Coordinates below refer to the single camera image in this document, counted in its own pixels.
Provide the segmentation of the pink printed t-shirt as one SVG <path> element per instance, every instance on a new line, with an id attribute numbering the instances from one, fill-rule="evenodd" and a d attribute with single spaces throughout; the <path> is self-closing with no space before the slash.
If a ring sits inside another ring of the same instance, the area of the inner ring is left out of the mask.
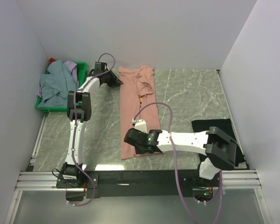
<path id="1" fill-rule="evenodd" d="M 143 119 L 147 130 L 160 129 L 160 119 L 157 105 L 151 105 L 141 111 L 141 108 L 156 102 L 154 68 L 142 66 L 134 70 L 119 68 L 120 79 L 120 131 L 121 159 L 137 156 L 135 147 L 124 142 L 127 131 L 133 127 L 132 120 Z"/>

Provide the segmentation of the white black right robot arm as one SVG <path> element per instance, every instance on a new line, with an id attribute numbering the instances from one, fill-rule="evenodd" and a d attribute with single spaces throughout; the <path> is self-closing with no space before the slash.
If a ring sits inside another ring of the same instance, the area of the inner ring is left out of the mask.
<path id="1" fill-rule="evenodd" d="M 131 128 L 124 142 L 134 146 L 138 154 L 191 152 L 206 156 L 200 163 L 196 182 L 206 186 L 220 170 L 234 170 L 237 142 L 218 127 L 198 133 L 170 133 L 165 130 L 150 130 L 145 133 Z"/>

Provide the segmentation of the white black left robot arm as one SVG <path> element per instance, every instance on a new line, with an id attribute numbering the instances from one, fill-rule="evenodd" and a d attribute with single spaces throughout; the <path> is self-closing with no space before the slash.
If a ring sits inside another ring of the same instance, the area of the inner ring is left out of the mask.
<path id="1" fill-rule="evenodd" d="M 97 61 L 90 76 L 75 91 L 68 93 L 67 116 L 70 120 L 70 141 L 65 163 L 60 172 L 60 179 L 65 179 L 74 188 L 84 182 L 82 174 L 82 150 L 84 132 L 87 122 L 91 119 L 91 93 L 102 84 L 109 87 L 118 87 L 122 81 L 116 77 L 107 63 Z"/>

